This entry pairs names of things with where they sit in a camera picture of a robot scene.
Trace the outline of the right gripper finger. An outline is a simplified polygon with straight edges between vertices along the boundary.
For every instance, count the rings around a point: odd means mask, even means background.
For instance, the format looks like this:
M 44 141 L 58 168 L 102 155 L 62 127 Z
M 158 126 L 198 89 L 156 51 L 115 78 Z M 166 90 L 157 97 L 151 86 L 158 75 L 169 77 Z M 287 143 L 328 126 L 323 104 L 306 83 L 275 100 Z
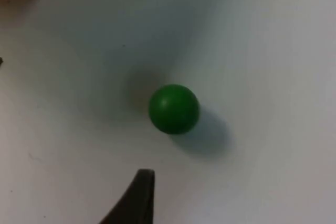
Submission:
M 100 221 L 104 223 L 153 223 L 155 171 L 140 169 L 116 205 Z

